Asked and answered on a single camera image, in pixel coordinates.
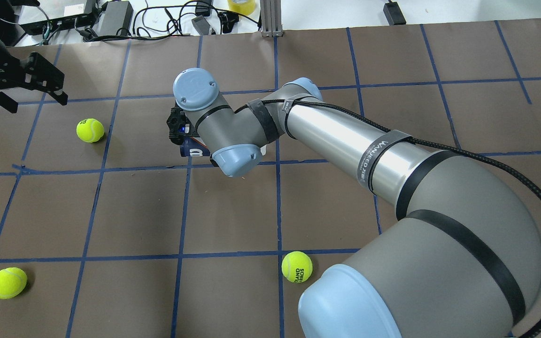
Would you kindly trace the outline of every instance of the metal post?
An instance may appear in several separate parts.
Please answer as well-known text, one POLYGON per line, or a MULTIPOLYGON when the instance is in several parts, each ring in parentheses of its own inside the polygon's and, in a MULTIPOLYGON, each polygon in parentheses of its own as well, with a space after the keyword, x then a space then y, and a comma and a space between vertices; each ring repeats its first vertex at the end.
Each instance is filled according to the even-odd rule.
POLYGON ((283 36, 281 0, 260 0, 260 17, 263 37, 283 36))

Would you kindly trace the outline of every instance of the tape roll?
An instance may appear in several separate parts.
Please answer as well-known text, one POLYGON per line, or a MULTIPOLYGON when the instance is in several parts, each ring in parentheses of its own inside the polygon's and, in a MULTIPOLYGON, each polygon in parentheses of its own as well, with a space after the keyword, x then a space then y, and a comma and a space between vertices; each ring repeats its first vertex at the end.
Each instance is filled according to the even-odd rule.
POLYGON ((250 15, 256 9, 256 2, 254 0, 227 0, 229 3, 229 10, 243 15, 250 15))

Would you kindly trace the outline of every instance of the black wire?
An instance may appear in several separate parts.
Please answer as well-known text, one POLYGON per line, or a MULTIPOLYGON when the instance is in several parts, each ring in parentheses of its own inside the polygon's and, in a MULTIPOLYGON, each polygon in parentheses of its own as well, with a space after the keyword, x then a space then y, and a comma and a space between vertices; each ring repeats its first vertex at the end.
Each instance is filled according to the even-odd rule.
POLYGON ((148 35, 149 37, 152 37, 152 34, 150 34, 150 33, 149 33, 145 28, 143 28, 143 27, 137 27, 137 36, 141 36, 141 34, 139 34, 139 30, 144 30, 144 31, 147 33, 147 35, 148 35))
MULTIPOLYGON (((274 100, 262 100, 262 103, 266 104, 266 103, 281 103, 281 102, 284 102, 285 100, 282 100, 282 99, 274 99, 274 100)), ((324 102, 307 102, 307 101, 294 101, 294 105, 303 105, 303 106, 308 106, 308 107, 324 107, 324 108, 331 108, 331 109, 335 109, 337 111, 341 111, 347 115, 350 115, 354 118, 357 118, 358 120, 361 120, 362 122, 365 122, 366 124, 370 124, 371 126, 381 130, 382 132, 389 132, 391 129, 389 128, 385 128, 384 126, 376 123, 376 122, 373 122, 363 116, 360 116, 348 109, 345 109, 345 108, 342 108, 342 107, 339 107, 339 106, 336 106, 336 105, 332 105, 330 103, 324 103, 324 102)), ((241 107, 239 107, 235 113, 238 113, 239 111, 242 111, 243 109, 245 109, 247 107, 247 105, 243 105, 241 107)), ((525 177, 522 173, 520 173, 519 171, 513 169, 512 167, 509 167, 508 165, 500 162, 500 161, 496 161, 492 158, 488 158, 488 157, 485 157, 485 156, 482 156, 480 154, 475 154, 473 152, 469 152, 468 150, 463 150, 463 149, 459 149, 459 148, 456 148, 456 147, 452 147, 452 146, 447 146, 445 144, 440 144, 440 143, 435 143, 435 142, 431 142, 431 141, 425 141, 423 139, 418 139, 418 138, 411 138, 410 139, 410 142, 412 143, 415 143, 415 144, 420 144, 421 146, 427 146, 427 147, 431 147, 431 148, 437 148, 437 149, 442 149, 442 150, 449 150, 451 152, 454 152, 454 153, 457 153, 457 154, 460 154, 462 156, 465 156, 465 157, 468 157, 468 158, 471 158, 473 160, 477 160, 479 162, 483 162, 483 163, 486 163, 486 164, 489 164, 489 165, 492 165, 494 167, 497 167, 498 169, 501 169, 503 171, 505 171, 506 173, 508 173, 509 175, 513 176, 515 179, 519 180, 524 186, 526 186, 530 191, 532 191, 533 194, 535 194, 535 196, 537 196, 540 201, 541 201, 541 188, 539 188, 534 182, 532 182, 530 179, 528 179, 527 177, 525 177)), ((524 334, 522 334, 521 336, 519 336, 519 338, 535 338, 535 336, 537 336, 539 333, 541 332, 541 319, 531 328, 529 329, 527 332, 525 332, 524 334)))
POLYGON ((118 35, 119 32, 122 32, 122 31, 126 31, 127 34, 131 34, 131 31, 129 30, 129 28, 124 28, 124 27, 120 27, 118 28, 118 30, 116 30, 116 35, 118 35))
MULTIPOLYGON (((146 7, 146 8, 142 8, 140 9, 139 11, 137 11, 137 13, 135 13, 135 17, 133 17, 133 27, 132 27, 132 32, 133 32, 133 35, 136 35, 136 31, 135 31, 135 25, 137 24, 137 18, 139 16, 140 13, 143 13, 143 15, 145 15, 145 12, 150 10, 150 9, 162 9, 162 8, 181 8, 180 12, 179 12, 179 18, 182 17, 183 15, 183 9, 186 8, 186 7, 208 7, 210 9, 213 9, 214 11, 216 11, 216 15, 219 14, 219 12, 223 12, 223 13, 234 13, 234 14, 237 14, 239 16, 242 16, 242 17, 245 17, 246 19, 248 19, 249 21, 251 22, 254 22, 254 23, 258 23, 256 20, 252 19, 251 17, 247 16, 247 15, 243 15, 241 13, 237 13, 237 12, 234 12, 234 11, 230 11, 230 10, 227 10, 227 9, 219 9, 219 8, 216 8, 214 6, 211 6, 211 5, 208 5, 208 4, 197 4, 197 5, 190 5, 191 3, 196 3, 198 2, 197 0, 190 0, 188 2, 185 2, 185 4, 183 5, 176 5, 176 6, 154 6, 154 7, 146 7)), ((178 32, 179 34, 182 36, 183 35, 183 28, 182 28, 182 25, 181 25, 181 21, 180 19, 178 19, 178 26, 177 26, 177 29, 178 29, 178 32)))
POLYGON ((59 25, 53 32, 49 33, 49 36, 45 39, 44 45, 49 45, 49 41, 54 37, 54 34, 60 31, 62 25, 59 25))

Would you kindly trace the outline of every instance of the black band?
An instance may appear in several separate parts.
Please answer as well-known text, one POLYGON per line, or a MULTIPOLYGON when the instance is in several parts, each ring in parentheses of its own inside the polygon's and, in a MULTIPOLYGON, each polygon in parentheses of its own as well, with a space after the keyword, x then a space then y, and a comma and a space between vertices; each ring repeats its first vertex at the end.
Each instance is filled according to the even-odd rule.
POLYGON ((500 260, 500 257, 473 231, 454 218, 431 210, 415 210, 406 218, 415 218, 427 222, 464 246, 483 265, 494 279, 494 282, 498 284, 506 301, 509 303, 513 314, 513 325, 517 324, 526 315, 526 301, 517 280, 515 280, 509 268, 504 265, 504 262, 500 260))
POLYGON ((365 188, 373 192, 373 172, 381 156, 386 152, 391 146, 405 141, 411 136, 407 133, 401 131, 392 130, 388 133, 384 133, 374 140, 373 143, 367 148, 363 156, 360 158, 358 163, 358 173, 356 178, 358 182, 365 188))
POLYGON ((310 94, 295 94, 294 96, 292 96, 291 98, 288 98, 286 99, 284 102, 283 102, 283 107, 282 107, 282 111, 283 113, 285 113, 285 120, 283 121, 283 125, 285 126, 285 133, 287 133, 287 135, 289 135, 289 137, 291 137, 292 139, 296 139, 292 133, 289 132, 289 127, 287 126, 287 118, 289 117, 289 112, 292 111, 292 107, 294 106, 295 102, 294 101, 297 101, 297 100, 301 100, 303 98, 313 98, 314 96, 310 95, 310 94))
POLYGON ((426 158, 423 163, 419 164, 418 167, 414 169, 412 174, 410 174, 408 179, 406 179, 406 182, 404 182, 404 186, 402 186, 402 190, 398 196, 398 201, 395 204, 395 217, 397 220, 401 220, 402 218, 406 217, 406 210, 408 210, 408 204, 410 203, 412 194, 415 193, 417 186, 419 186, 425 176, 429 174, 429 171, 431 171, 436 165, 442 163, 442 161, 453 156, 458 155, 449 151, 438 152, 426 158))
POLYGON ((204 122, 204 120, 206 120, 206 118, 208 118, 208 116, 210 116, 210 115, 216 113, 217 111, 219 111, 219 110, 221 110, 221 109, 225 109, 225 108, 231 109, 231 107, 230 107, 229 105, 221 105, 221 106, 216 106, 216 107, 214 107, 213 109, 210 109, 210 110, 208 110, 207 112, 205 112, 204 115, 202 115, 202 116, 197 120, 194 129, 197 131, 197 128, 200 126, 200 124, 201 124, 202 122, 204 122))
POLYGON ((264 105, 264 103, 262 103, 262 100, 252 100, 247 103, 247 107, 251 109, 252 113, 254 113, 254 116, 256 116, 256 118, 258 119, 260 126, 262 126, 262 130, 264 131, 264 135, 266 136, 266 141, 268 143, 271 143, 272 141, 278 139, 279 130, 277 130, 275 120, 273 120, 271 114, 269 113, 269 110, 266 109, 266 106, 264 105))

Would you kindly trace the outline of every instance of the tennis ball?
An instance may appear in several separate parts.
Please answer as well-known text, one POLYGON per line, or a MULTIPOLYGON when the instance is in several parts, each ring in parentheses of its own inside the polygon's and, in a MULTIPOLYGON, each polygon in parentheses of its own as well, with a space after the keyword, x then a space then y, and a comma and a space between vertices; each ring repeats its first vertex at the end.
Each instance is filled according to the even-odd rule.
POLYGON ((283 276, 292 283, 302 283, 312 274, 312 261, 303 252, 290 252, 281 263, 283 276))
POLYGON ((16 297, 26 286, 26 274, 19 268, 0 270, 0 300, 16 297))
POLYGON ((86 118, 77 124, 77 136, 84 142, 97 142, 103 137, 103 133, 103 124, 95 118, 86 118))

